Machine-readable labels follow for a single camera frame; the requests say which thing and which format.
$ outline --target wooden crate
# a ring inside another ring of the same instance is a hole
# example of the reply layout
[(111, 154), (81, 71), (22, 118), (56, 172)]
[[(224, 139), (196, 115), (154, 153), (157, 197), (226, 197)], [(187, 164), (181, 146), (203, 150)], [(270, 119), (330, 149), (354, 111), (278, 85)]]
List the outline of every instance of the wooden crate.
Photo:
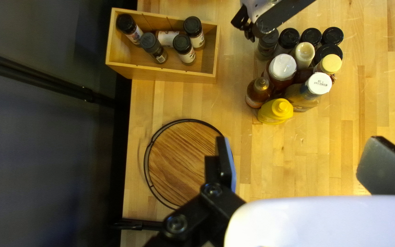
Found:
[(179, 18), (112, 8), (106, 52), (106, 64), (109, 67), (129, 79), (216, 83), (220, 35), (220, 27), (217, 24), (201, 21), (206, 46), (203, 50), (196, 51), (196, 62), (192, 66), (182, 64), (173, 48), (164, 48), (168, 53), (168, 60), (164, 64), (156, 64), (144, 49), (135, 46), (116, 28), (117, 16), (124, 13), (130, 14), (143, 32), (184, 30), (184, 20)]

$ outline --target white cap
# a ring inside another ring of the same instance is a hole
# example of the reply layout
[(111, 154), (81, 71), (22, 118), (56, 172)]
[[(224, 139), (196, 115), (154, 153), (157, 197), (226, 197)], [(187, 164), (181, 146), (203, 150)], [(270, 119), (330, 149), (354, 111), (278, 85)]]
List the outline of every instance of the white cap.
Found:
[(332, 79), (325, 73), (316, 72), (309, 77), (306, 85), (311, 93), (321, 95), (330, 91), (332, 88)]
[(279, 54), (269, 64), (269, 73), (277, 80), (290, 78), (297, 70), (295, 59), (289, 54)]

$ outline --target black lid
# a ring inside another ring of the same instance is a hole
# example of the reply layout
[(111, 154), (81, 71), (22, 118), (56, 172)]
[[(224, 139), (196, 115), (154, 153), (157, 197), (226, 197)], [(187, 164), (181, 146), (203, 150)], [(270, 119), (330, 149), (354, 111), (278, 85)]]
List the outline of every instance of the black lid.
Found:
[(311, 27), (304, 30), (304, 32), (301, 34), (300, 42), (309, 42), (313, 46), (316, 46), (321, 42), (321, 38), (322, 38), (321, 31)]
[(266, 34), (259, 39), (259, 43), (262, 47), (273, 48), (278, 41), (278, 30), (274, 29), (272, 32)]
[(284, 49), (294, 48), (300, 41), (300, 33), (294, 28), (286, 28), (281, 31), (278, 44)]
[(190, 16), (184, 20), (184, 31), (188, 33), (188, 35), (195, 36), (200, 34), (202, 31), (202, 24), (200, 23), (200, 19), (196, 16)]
[(329, 27), (323, 32), (322, 44), (339, 45), (344, 39), (344, 32), (337, 27)]
[(337, 45), (325, 44), (316, 50), (313, 63), (318, 64), (328, 54), (336, 54), (342, 59), (342, 50)]
[(151, 32), (146, 32), (141, 36), (140, 46), (148, 53), (155, 52), (161, 44), (155, 35)]
[(178, 53), (187, 53), (191, 49), (190, 38), (185, 34), (178, 34), (173, 39), (173, 48), (178, 51)]
[(131, 33), (135, 28), (135, 21), (130, 14), (121, 14), (117, 17), (117, 28), (124, 33)]

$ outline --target yellow cap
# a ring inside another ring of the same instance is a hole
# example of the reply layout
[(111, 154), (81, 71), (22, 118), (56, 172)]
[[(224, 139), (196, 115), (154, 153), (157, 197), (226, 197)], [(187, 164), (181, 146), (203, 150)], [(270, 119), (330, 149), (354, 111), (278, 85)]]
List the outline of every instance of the yellow cap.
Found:
[(328, 54), (320, 62), (321, 70), (328, 75), (335, 74), (341, 68), (341, 65), (342, 60), (336, 54)]
[(287, 99), (277, 98), (266, 102), (259, 110), (259, 121), (264, 124), (280, 124), (294, 115), (294, 108)]

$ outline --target condiment bottle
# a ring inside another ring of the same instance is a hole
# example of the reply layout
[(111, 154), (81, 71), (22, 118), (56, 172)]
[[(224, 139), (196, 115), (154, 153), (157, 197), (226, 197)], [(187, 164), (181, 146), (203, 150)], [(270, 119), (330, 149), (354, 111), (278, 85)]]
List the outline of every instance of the condiment bottle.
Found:
[(278, 41), (277, 29), (274, 29), (270, 33), (259, 38), (259, 44), (257, 45), (257, 58), (263, 61), (271, 59), (277, 41)]
[(286, 53), (289, 54), (291, 50), (298, 44), (300, 40), (300, 34), (294, 28), (286, 28), (281, 31), (278, 38), (277, 45), (275, 46), (273, 57), (279, 54)]
[(274, 85), (274, 93), (280, 93), (284, 88), (292, 84), (297, 64), (295, 59), (288, 54), (279, 54), (266, 64), (264, 77)]
[(126, 35), (126, 37), (135, 45), (140, 44), (140, 38), (143, 35), (140, 27), (135, 23), (130, 14), (121, 14), (117, 17), (117, 28)]
[(173, 47), (173, 39), (179, 34), (179, 31), (160, 31), (155, 32), (159, 43), (164, 47)]
[(284, 98), (294, 107), (294, 112), (305, 112), (320, 103), (320, 96), (329, 92), (332, 87), (330, 76), (314, 73), (301, 84), (293, 84), (286, 88)]
[(184, 65), (195, 64), (196, 53), (191, 45), (190, 38), (185, 34), (179, 34), (173, 39), (173, 48), (177, 51), (179, 59)]
[(317, 65), (321, 61), (321, 59), (323, 59), (328, 54), (336, 54), (341, 59), (343, 58), (342, 50), (337, 45), (325, 44), (316, 50), (312, 65)]
[(156, 63), (162, 64), (167, 61), (167, 51), (164, 50), (153, 33), (147, 32), (143, 34), (140, 39), (140, 45)]
[(330, 76), (335, 74), (341, 68), (341, 66), (341, 58), (335, 54), (329, 54), (313, 68), (313, 72), (323, 72)]
[(292, 50), (291, 55), (297, 62), (298, 70), (306, 69), (312, 63), (313, 57), (315, 57), (315, 48), (309, 42), (302, 42)]
[(264, 77), (252, 80), (247, 89), (245, 101), (252, 108), (260, 108), (271, 96), (269, 81)]
[(266, 102), (258, 113), (258, 119), (264, 124), (281, 124), (294, 115), (294, 108), (288, 100), (276, 98)]
[(321, 44), (339, 45), (344, 39), (344, 32), (337, 27), (329, 27), (323, 32)]
[(300, 42), (309, 42), (313, 45), (313, 47), (318, 48), (318, 44), (321, 43), (322, 34), (316, 28), (308, 28), (304, 30), (301, 34)]
[(190, 16), (184, 20), (184, 31), (190, 37), (193, 48), (198, 51), (205, 47), (204, 31), (200, 19)]

